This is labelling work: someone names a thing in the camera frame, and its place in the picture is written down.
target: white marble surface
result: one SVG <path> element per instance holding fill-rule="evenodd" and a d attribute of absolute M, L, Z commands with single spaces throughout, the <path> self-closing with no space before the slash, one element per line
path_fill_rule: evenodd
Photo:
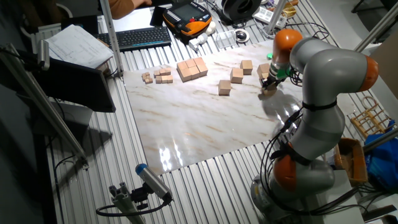
<path fill-rule="evenodd" d="M 172 84 L 142 81 L 142 73 L 153 76 L 160 67 L 125 74 L 147 163 L 156 174 L 266 141 L 276 124 L 299 109 L 301 88 L 288 80 L 275 95 L 261 94 L 256 70 L 269 62 L 266 55 L 271 52 L 272 41 L 268 41 L 204 56 L 208 75 L 185 83 L 177 63 L 161 66 L 172 68 Z M 218 96 L 218 82 L 229 80 L 231 69 L 242 60 L 252 60 L 252 75 L 245 75 L 243 84 L 232 83 L 230 96 Z M 348 95 L 340 96 L 338 102 L 345 114 L 354 111 Z"/>

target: paper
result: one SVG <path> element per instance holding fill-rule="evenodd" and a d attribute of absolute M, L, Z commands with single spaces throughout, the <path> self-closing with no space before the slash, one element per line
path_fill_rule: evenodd
<path fill-rule="evenodd" d="M 145 9 L 136 9 L 121 19 L 114 19 L 113 26 L 115 32 L 149 28 L 152 27 L 149 25 L 151 19 L 152 15 L 148 7 Z"/>
<path fill-rule="evenodd" d="M 80 26 L 70 25 L 46 41 L 50 57 L 89 68 L 97 68 L 113 56 L 111 49 Z"/>

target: slotted metal surface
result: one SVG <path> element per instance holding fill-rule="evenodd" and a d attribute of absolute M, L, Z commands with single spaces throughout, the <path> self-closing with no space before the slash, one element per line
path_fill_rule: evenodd
<path fill-rule="evenodd" d="M 297 14 L 293 19 L 289 19 L 289 23 L 315 22 L 325 26 L 308 0 L 302 0 L 296 9 Z M 230 26 L 221 25 L 214 13 L 213 19 L 217 24 L 217 32 L 233 30 Z M 98 27 L 101 32 L 104 31 L 105 26 L 100 17 Z M 292 28 L 310 35 L 318 31 L 318 28 L 313 26 L 298 25 Z M 125 70 L 138 70 L 266 40 L 254 21 L 249 21 L 244 29 L 250 35 L 246 44 L 218 49 L 214 34 L 199 48 L 197 54 L 172 38 L 170 47 L 122 53 L 123 66 Z M 34 49 L 35 43 L 40 39 L 47 39 L 58 32 L 60 24 L 39 29 L 38 34 L 32 35 Z M 337 45 L 333 35 L 325 41 Z M 114 60 L 111 61 L 111 68 L 116 69 Z M 109 78 L 107 82 L 116 112 L 93 113 L 90 129 L 83 140 L 90 168 L 83 170 L 75 158 L 61 164 L 56 171 L 59 191 L 55 187 L 54 173 L 51 172 L 59 223 L 129 223 L 127 218 L 97 216 L 95 209 L 112 204 L 108 190 L 110 185 L 125 182 L 130 190 L 142 186 L 142 180 L 134 170 L 138 164 L 146 163 L 146 159 L 123 81 L 120 78 Z M 358 109 L 355 114 L 364 110 L 361 99 L 365 95 L 373 96 L 371 91 L 350 94 Z M 348 117 L 344 136 L 363 140 Z M 63 158 L 71 155 L 70 150 L 58 139 L 53 141 L 47 153 L 52 169 Z M 259 173 L 263 153 L 263 143 L 255 144 L 161 175 L 160 178 L 173 192 L 175 201 L 158 212 L 144 215 L 146 222 L 264 223 L 265 218 L 251 201 L 249 189 L 252 179 Z M 159 199 L 152 195 L 148 203 L 150 208 L 161 204 Z"/>

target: keyboard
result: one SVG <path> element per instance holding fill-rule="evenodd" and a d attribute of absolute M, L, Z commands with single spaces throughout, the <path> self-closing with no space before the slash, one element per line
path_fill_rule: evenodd
<path fill-rule="evenodd" d="M 94 37 L 111 45 L 108 34 L 96 34 Z M 128 50 L 148 49 L 171 45 L 172 40 L 167 27 L 150 27 L 144 29 L 116 32 L 121 52 Z"/>

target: black tape roll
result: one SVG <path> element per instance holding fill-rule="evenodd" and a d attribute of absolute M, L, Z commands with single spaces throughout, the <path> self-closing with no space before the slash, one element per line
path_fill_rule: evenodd
<path fill-rule="evenodd" d="M 224 15 L 232 21 L 251 17 L 260 6 L 261 0 L 223 0 Z"/>

